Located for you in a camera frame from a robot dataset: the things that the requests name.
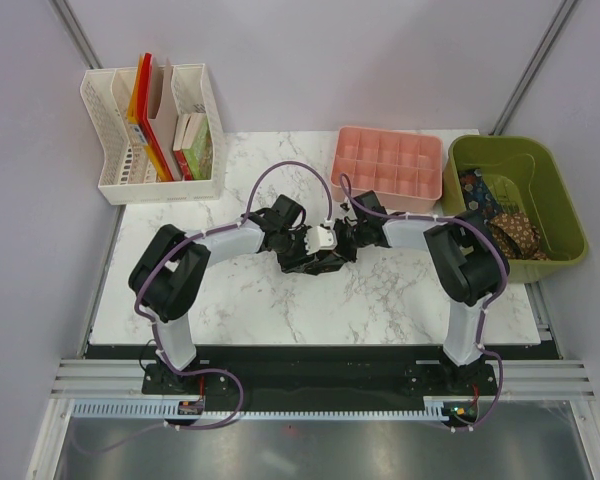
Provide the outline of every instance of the black cable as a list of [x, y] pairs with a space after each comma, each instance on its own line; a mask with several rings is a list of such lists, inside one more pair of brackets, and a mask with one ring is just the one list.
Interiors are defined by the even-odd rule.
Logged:
[[147, 369], [145, 368], [144, 365], [142, 365], [142, 359], [144, 358], [144, 354], [147, 351], [147, 348], [149, 347], [149, 344], [151, 342], [155, 343], [155, 340], [152, 338], [151, 340], [149, 340], [147, 343], [144, 344], [144, 347], [142, 347], [142, 350], [140, 350], [140, 356], [138, 357], [138, 364], [140, 365], [140, 368], [142, 369], [142, 371], [144, 373], [147, 373]]

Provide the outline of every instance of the white plastic basket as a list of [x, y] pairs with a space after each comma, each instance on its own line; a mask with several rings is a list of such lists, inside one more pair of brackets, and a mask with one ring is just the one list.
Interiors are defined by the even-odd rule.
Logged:
[[175, 65], [171, 88], [178, 113], [202, 112], [213, 142], [211, 180], [158, 182], [156, 171], [127, 122], [135, 68], [89, 70], [80, 86], [104, 149], [98, 188], [112, 205], [213, 200], [220, 197], [227, 166], [224, 133], [204, 64]]

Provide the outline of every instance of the patterned fabric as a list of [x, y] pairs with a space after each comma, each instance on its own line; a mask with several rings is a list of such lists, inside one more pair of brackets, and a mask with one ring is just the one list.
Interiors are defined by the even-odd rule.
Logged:
[[540, 250], [540, 233], [524, 213], [501, 213], [488, 223], [504, 256], [519, 260], [547, 260]]
[[462, 188], [464, 204], [469, 210], [478, 210], [485, 220], [491, 220], [503, 212], [489, 187], [484, 183], [479, 168], [458, 172], [458, 179]]

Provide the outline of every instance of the green book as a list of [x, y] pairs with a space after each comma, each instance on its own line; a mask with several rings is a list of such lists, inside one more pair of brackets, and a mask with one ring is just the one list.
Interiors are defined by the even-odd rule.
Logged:
[[182, 153], [194, 180], [209, 180], [213, 146], [209, 132], [209, 121], [204, 113], [192, 113], [182, 140]]

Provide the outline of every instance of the brown patterned cloth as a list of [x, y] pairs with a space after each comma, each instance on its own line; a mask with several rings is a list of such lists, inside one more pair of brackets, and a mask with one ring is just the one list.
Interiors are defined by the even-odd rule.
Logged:
[[487, 224], [504, 256], [518, 260], [547, 260], [540, 233], [524, 213], [501, 213]]

